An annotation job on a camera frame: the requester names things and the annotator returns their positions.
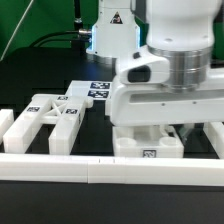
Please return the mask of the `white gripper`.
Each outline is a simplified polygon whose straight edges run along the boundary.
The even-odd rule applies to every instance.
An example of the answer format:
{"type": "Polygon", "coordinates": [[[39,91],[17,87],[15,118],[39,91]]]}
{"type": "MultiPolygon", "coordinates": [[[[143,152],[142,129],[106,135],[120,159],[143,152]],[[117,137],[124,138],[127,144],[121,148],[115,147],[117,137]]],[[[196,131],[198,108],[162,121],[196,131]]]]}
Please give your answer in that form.
{"type": "Polygon", "coordinates": [[[185,145],[192,123],[224,121],[224,69],[210,67],[208,48],[143,46],[116,61],[109,116],[121,127],[179,124],[168,126],[168,136],[185,145]]]}

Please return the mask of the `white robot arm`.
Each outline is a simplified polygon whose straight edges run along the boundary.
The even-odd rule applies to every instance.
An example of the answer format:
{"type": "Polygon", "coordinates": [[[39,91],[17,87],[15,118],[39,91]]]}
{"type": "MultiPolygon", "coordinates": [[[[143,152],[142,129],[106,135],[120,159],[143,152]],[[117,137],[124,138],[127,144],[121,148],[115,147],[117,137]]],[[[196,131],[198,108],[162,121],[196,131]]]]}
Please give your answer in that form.
{"type": "Polygon", "coordinates": [[[223,0],[99,0],[88,53],[116,61],[106,112],[119,132],[224,121],[224,74],[210,67],[223,0]]]}

